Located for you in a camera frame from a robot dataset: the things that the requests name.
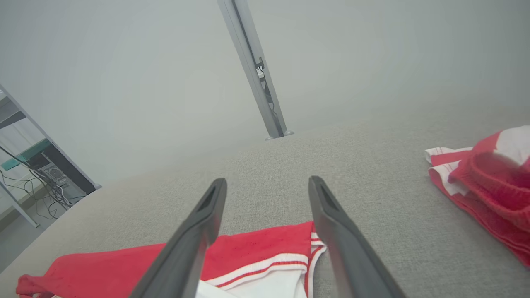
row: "red fabric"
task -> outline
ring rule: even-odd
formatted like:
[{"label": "red fabric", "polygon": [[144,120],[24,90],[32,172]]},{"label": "red fabric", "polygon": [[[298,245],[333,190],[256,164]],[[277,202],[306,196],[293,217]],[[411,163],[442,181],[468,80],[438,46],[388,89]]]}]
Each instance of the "red fabric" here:
[{"label": "red fabric", "polygon": [[448,182],[467,187],[466,195],[450,195],[439,173],[431,168],[429,174],[447,197],[530,267],[530,160],[517,165],[495,153],[499,134],[478,142],[466,154],[431,157],[433,166],[460,160],[458,167],[451,169]]},{"label": "red fabric", "polygon": [[[223,276],[279,253],[311,256],[313,222],[220,236],[207,250],[201,279]],[[164,244],[57,258],[41,277],[23,275],[21,298],[128,298]]]}]

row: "folded cloth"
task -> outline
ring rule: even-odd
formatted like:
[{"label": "folded cloth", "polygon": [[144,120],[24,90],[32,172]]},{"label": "folded cloth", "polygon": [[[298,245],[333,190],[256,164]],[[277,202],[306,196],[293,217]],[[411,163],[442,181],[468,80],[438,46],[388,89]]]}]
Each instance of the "folded cloth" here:
[{"label": "folded cloth", "polygon": [[[164,244],[57,258],[41,277],[23,275],[21,298],[127,298]],[[312,298],[313,272],[326,250],[313,222],[219,236],[206,251],[200,298]]]},{"label": "folded cloth", "polygon": [[530,267],[530,126],[426,153],[434,184]]}]

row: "textured gray surface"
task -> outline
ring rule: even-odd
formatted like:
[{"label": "textured gray surface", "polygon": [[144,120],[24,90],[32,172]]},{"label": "textured gray surface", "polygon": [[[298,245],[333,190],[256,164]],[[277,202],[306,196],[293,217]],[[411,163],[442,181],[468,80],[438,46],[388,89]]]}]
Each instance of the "textured gray surface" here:
[{"label": "textured gray surface", "polygon": [[[460,148],[528,124],[528,110],[440,106],[375,112],[348,124],[267,141],[219,162],[195,162],[105,186],[83,199],[0,275],[42,275],[64,254],[165,242],[208,185],[228,181],[221,233],[311,220],[307,179],[320,175],[408,297],[528,297],[529,272],[429,180],[423,150]],[[333,295],[329,256],[315,297]]]}]

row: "red stripe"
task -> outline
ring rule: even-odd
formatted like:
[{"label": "red stripe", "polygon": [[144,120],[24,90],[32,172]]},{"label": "red stripe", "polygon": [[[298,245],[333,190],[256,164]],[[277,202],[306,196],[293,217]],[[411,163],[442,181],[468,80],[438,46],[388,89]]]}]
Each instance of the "red stripe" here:
[{"label": "red stripe", "polygon": [[313,257],[315,256],[315,254],[321,250],[323,247],[320,246],[320,247],[317,247],[313,253],[311,254],[311,256],[309,257],[309,262],[307,262],[307,272],[305,274],[305,277],[304,277],[304,290],[305,290],[305,296],[306,297],[309,297],[309,267],[311,266],[311,262],[313,261]]},{"label": "red stripe", "polygon": [[264,268],[264,269],[261,269],[261,270],[257,270],[257,271],[247,272],[247,273],[245,273],[243,275],[240,275],[240,276],[238,276],[236,278],[231,279],[230,281],[228,281],[226,283],[222,283],[220,285],[216,285],[216,287],[224,287],[224,286],[229,285],[229,284],[231,284],[231,283],[233,283],[235,281],[240,280],[243,277],[251,276],[251,275],[254,275],[254,274],[259,274],[259,273],[262,273],[262,272],[265,272],[265,271],[269,270],[269,268],[272,267],[272,266],[281,266],[281,265],[305,265],[305,266],[307,266],[307,264],[305,262],[302,262],[302,261],[280,261],[280,262],[274,262],[271,265],[269,265],[267,268]]}]

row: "baseboard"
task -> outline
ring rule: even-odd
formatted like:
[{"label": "baseboard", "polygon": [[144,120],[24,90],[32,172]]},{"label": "baseboard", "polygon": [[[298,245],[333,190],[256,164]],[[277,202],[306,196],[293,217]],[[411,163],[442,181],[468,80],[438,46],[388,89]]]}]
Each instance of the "baseboard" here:
[{"label": "baseboard", "polygon": [[[35,190],[35,198],[42,198],[47,196],[48,190],[44,187],[43,184],[39,184]],[[19,200],[20,206],[22,209],[28,210],[31,206],[35,204],[35,200],[30,197],[30,195],[25,195],[22,199]],[[0,213],[0,232],[3,231],[8,225],[15,221],[20,216],[20,213],[11,206],[6,211]]]}]

